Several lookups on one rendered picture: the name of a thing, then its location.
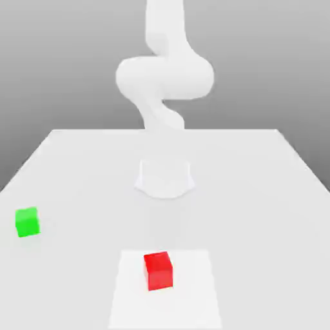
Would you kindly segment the small green cube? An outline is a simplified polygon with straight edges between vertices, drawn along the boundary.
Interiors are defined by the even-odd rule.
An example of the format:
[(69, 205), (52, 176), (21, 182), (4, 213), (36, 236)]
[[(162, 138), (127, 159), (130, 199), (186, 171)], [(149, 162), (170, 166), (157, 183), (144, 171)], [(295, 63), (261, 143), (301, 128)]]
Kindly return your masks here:
[(15, 227), (18, 237), (28, 237), (41, 232), (36, 207), (17, 209), (15, 211)]

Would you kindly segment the small red cube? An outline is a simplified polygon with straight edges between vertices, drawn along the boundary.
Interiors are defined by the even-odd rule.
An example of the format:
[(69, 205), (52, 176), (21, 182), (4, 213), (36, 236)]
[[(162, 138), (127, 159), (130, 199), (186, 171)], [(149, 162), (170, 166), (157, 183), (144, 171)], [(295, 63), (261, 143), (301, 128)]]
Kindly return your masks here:
[(148, 291), (173, 287), (173, 266), (167, 251), (144, 255)]

